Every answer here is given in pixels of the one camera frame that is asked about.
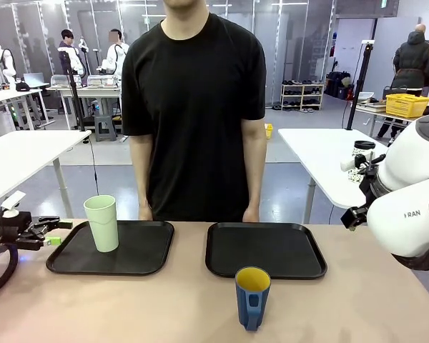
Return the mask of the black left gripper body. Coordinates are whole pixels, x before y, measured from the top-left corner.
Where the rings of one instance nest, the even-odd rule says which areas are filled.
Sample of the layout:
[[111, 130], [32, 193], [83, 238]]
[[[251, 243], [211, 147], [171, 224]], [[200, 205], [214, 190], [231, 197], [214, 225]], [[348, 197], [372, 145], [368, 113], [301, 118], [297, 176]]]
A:
[[0, 244], [16, 246], [16, 239], [24, 232], [38, 233], [31, 212], [19, 212], [14, 218], [4, 218], [0, 211]]

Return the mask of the pale green plastic cup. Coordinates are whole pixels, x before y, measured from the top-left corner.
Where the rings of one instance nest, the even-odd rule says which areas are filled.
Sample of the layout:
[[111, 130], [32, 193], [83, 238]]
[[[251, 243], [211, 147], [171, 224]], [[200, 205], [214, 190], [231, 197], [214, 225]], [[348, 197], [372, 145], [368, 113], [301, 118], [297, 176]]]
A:
[[119, 246], [116, 199], [97, 195], [84, 202], [84, 211], [99, 252], [112, 252]]

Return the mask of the person's left forearm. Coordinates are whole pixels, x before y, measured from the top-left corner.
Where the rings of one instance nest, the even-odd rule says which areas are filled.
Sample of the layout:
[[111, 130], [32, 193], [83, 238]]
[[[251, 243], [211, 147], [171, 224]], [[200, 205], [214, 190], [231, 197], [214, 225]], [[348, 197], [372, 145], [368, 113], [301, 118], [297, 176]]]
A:
[[258, 212], [265, 170], [264, 156], [249, 156], [245, 159], [247, 187], [249, 192], [248, 209]]

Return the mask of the black plastic tray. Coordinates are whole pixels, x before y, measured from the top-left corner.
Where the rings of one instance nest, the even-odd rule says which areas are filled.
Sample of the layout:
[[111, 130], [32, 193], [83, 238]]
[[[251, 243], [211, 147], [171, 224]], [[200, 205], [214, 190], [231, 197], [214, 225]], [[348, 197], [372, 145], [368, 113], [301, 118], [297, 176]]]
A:
[[56, 274], [143, 277], [166, 263], [174, 236], [168, 222], [118, 221], [119, 246], [99, 252], [85, 221], [76, 225], [49, 255], [46, 268]]
[[244, 267], [258, 267], [283, 280], [319, 279], [327, 272], [312, 232], [296, 223], [213, 224], [207, 231], [205, 265], [224, 278]]

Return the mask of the grey step stool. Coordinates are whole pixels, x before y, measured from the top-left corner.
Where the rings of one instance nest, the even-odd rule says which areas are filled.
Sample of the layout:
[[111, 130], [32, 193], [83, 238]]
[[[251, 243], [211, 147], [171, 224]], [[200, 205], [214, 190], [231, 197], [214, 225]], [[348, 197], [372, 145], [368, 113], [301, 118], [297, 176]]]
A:
[[94, 116], [94, 132], [97, 142], [117, 140], [117, 132], [111, 115]]

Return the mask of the grey laptop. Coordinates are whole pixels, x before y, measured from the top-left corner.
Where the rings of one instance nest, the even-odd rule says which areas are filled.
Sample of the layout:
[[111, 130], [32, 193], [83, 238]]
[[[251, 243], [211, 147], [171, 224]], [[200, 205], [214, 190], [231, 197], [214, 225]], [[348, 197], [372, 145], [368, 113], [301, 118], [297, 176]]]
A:
[[45, 81], [44, 75], [41, 72], [25, 73], [23, 74], [23, 80], [30, 89], [40, 89], [50, 85], [50, 83]]

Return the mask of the bystander with dark hair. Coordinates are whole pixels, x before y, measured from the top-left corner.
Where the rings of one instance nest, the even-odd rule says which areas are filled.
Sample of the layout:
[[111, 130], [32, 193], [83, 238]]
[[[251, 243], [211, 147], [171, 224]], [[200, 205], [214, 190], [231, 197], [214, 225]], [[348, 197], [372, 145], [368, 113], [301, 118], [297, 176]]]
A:
[[62, 40], [59, 44], [58, 52], [63, 74], [68, 75], [69, 69], [71, 69], [73, 74], [82, 76], [84, 74], [84, 67], [78, 50], [73, 46], [73, 33], [68, 29], [63, 29], [61, 37]]

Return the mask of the person's torso black t-shirt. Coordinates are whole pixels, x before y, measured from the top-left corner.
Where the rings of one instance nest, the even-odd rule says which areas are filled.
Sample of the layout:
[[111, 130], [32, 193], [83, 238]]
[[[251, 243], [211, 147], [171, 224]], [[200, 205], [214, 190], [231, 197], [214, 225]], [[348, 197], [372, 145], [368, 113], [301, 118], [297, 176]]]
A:
[[245, 159], [264, 156], [265, 53], [205, 0], [163, 0], [164, 19], [129, 48], [123, 129], [149, 157], [153, 220], [242, 222]]

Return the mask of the blue mug yellow inside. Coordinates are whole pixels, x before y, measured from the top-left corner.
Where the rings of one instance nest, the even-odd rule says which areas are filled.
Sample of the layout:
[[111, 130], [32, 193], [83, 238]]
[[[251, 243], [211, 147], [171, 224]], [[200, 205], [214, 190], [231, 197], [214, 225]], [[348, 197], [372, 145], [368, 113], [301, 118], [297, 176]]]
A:
[[249, 332], [262, 324], [270, 286], [269, 274], [257, 267], [244, 267], [235, 275], [239, 322]]

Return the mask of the white table with speckled cup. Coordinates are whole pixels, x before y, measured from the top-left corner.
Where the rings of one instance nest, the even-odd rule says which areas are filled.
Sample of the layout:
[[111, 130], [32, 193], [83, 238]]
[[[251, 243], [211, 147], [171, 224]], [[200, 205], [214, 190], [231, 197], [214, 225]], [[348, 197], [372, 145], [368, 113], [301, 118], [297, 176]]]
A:
[[306, 214], [311, 212], [315, 187], [339, 208], [365, 203], [359, 186], [348, 179], [340, 164], [351, 159], [356, 141], [374, 141], [373, 138], [355, 129], [279, 129], [278, 133], [310, 175]]

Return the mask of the wooden shoe rack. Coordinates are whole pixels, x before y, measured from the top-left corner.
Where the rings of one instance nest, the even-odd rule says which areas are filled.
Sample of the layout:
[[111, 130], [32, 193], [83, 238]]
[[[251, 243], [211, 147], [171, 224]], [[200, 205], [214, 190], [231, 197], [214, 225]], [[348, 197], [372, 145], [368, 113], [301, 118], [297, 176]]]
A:
[[309, 109], [319, 110], [322, 107], [324, 84], [313, 81], [283, 81], [280, 90], [280, 109], [283, 111]]

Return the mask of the pile of black bags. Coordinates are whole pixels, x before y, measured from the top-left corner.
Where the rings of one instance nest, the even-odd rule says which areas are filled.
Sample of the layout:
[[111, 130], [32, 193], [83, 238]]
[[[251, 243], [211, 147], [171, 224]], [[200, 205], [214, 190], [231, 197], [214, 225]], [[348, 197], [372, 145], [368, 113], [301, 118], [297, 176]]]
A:
[[346, 100], [349, 90], [353, 88], [351, 74], [346, 71], [331, 71], [325, 79], [324, 93], [342, 100]]

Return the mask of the speckled white cup black lid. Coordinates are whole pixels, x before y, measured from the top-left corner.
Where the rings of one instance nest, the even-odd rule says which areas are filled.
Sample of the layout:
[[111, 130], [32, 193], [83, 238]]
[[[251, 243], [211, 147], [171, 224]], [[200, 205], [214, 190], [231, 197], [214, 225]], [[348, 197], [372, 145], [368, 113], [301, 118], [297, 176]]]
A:
[[356, 154], [362, 154], [366, 152], [375, 153], [375, 143], [372, 141], [357, 140], [354, 142], [351, 158]]

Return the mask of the yellow plastic basket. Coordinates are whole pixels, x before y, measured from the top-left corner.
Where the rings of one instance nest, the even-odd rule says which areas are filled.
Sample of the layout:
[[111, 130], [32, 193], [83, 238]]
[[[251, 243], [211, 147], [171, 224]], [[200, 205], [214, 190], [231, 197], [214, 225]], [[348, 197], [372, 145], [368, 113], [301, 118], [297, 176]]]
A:
[[405, 119], [421, 117], [429, 104], [429, 98], [412, 94], [388, 94], [386, 113]]

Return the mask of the bystander in black puffer jacket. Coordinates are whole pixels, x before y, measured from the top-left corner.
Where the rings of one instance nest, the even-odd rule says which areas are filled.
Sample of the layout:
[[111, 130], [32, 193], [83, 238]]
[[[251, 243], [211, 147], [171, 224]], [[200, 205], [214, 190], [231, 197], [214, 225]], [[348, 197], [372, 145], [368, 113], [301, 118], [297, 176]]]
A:
[[429, 43], [426, 25], [418, 24], [393, 57], [394, 77], [390, 89], [404, 89], [406, 94], [421, 96], [429, 81]]

